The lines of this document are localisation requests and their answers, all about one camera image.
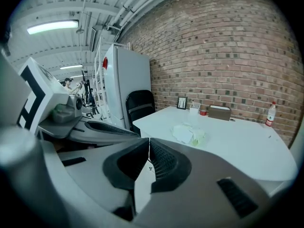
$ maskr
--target red light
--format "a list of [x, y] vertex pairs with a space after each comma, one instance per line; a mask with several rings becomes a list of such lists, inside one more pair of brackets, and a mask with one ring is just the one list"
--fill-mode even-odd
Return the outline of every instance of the red light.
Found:
[[105, 69], [107, 69], [107, 67], [108, 67], [108, 59], [106, 57], [104, 58], [104, 61], [103, 61], [103, 67]]

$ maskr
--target ceiling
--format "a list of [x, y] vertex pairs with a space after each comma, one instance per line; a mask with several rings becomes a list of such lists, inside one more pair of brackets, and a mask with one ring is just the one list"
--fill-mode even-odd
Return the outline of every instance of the ceiling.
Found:
[[[80, 68], [61, 70], [60, 67], [83, 64], [88, 75], [92, 76], [99, 38], [103, 58], [119, 32], [108, 27], [108, 24], [126, 1], [128, 0], [23, 0], [10, 20], [9, 62], [19, 70], [28, 57], [33, 57], [59, 80], [81, 74]], [[115, 27], [120, 28], [119, 23], [138, 1], [140, 0], [133, 0], [114, 23]], [[128, 26], [161, 1], [163, 0], [154, 0], [147, 4]], [[33, 35], [27, 32], [30, 26], [66, 19], [79, 20], [78, 28], [56, 29]], [[80, 27], [84, 33], [79, 35], [76, 31]], [[90, 50], [92, 27], [97, 28], [97, 33], [93, 49]]]

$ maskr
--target red can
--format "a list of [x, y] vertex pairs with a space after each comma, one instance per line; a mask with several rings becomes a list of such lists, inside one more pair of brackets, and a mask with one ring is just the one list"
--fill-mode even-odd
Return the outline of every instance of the red can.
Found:
[[206, 110], [201, 110], [201, 111], [199, 111], [199, 114], [202, 115], [202, 116], [206, 116], [207, 111]]

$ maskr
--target white table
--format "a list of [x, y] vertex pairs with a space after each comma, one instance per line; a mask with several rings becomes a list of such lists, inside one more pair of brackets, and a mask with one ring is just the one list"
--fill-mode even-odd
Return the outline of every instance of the white table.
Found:
[[239, 119], [223, 121], [199, 114], [193, 116], [189, 110], [172, 106], [133, 124], [141, 130], [142, 138], [180, 143], [171, 130], [181, 123], [190, 123], [206, 133], [206, 142], [200, 149], [222, 157], [255, 180], [282, 182], [293, 180], [297, 175], [298, 169], [289, 149], [278, 134], [264, 124]]

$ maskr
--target fluorescent ceiling light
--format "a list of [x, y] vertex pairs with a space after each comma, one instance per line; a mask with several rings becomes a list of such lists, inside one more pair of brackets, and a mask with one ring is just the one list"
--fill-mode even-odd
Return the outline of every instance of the fluorescent ceiling light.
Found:
[[74, 65], [74, 66], [63, 66], [60, 69], [68, 69], [68, 68], [73, 68], [73, 67], [82, 67], [82, 65]]
[[78, 28], [77, 20], [65, 20], [65, 21], [56, 21], [46, 24], [40, 24], [28, 28], [28, 33], [30, 35], [36, 34], [43, 31], [53, 30], [53, 29], [66, 29], [66, 28]]

